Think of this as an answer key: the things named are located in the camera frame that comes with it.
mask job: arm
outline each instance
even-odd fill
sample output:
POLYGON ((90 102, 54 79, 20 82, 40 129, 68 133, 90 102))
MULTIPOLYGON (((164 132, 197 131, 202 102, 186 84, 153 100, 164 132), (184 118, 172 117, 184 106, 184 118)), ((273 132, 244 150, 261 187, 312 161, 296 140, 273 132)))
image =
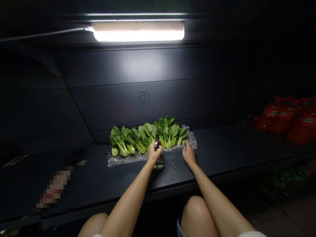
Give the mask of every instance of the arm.
POLYGON ((184 147, 182 152, 184 160, 197 180, 220 235, 237 237, 242 233, 254 231, 255 229, 246 218, 197 165, 194 150, 187 140, 185 142, 187 147, 184 147))
POLYGON ((150 174, 162 153, 162 146, 155 150, 154 142, 148 148, 147 163, 115 205, 104 226, 101 228, 101 236, 132 236, 150 174))

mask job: green leafy vegetable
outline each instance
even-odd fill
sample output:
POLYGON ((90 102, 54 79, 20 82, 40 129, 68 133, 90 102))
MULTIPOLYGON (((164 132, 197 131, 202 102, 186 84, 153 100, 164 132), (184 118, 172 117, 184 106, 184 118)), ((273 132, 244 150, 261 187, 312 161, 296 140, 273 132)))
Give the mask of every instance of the green leafy vegetable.
POLYGON ((145 154, 157 135, 163 148, 170 149, 175 145, 181 145, 187 136, 187 129, 180 128, 179 124, 174 122, 175 118, 166 116, 166 118, 160 117, 153 124, 146 122, 138 129, 135 127, 128 129, 123 126, 120 131, 116 126, 113 126, 109 136, 112 155, 128 156, 135 154, 136 150, 139 154, 145 154))
POLYGON ((124 141, 121 139, 120 131, 116 126, 113 126, 111 130, 111 139, 118 145, 122 156, 128 156, 128 149, 126 148, 124 141))

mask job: tiled floor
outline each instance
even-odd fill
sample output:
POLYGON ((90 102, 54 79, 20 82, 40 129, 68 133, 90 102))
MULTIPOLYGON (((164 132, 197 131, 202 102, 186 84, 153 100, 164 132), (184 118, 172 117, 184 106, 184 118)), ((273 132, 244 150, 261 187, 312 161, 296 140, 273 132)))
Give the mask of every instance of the tiled floor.
POLYGON ((248 217, 249 222, 268 237, 316 236, 316 197, 301 198, 248 217))

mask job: chinese character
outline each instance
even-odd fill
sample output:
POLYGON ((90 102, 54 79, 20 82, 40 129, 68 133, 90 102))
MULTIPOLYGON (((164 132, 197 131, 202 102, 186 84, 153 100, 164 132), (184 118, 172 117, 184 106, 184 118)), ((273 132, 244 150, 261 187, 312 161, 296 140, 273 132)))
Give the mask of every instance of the chinese character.
POLYGON ((139 97, 138 97, 138 100, 141 104, 147 102, 147 101, 150 101, 150 95, 148 93, 145 93, 146 91, 143 91, 143 92, 138 92, 139 94, 139 97))

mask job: hand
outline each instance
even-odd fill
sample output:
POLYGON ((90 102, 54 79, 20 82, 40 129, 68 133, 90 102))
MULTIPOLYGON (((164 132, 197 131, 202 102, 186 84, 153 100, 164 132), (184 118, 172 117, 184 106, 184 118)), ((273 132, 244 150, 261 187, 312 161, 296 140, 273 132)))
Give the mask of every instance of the hand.
POLYGON ((160 144, 160 147, 158 149, 155 149, 154 148, 155 140, 154 140, 148 147, 147 162, 149 162, 152 165, 155 165, 157 163, 157 160, 159 159, 162 153, 162 146, 161 146, 160 141, 159 141, 159 144, 160 144))
POLYGON ((182 151, 185 162, 188 164, 188 166, 196 164, 197 159, 195 157, 195 152, 193 148, 190 146, 190 143, 187 140, 185 140, 185 144, 187 145, 187 147, 184 147, 182 151))

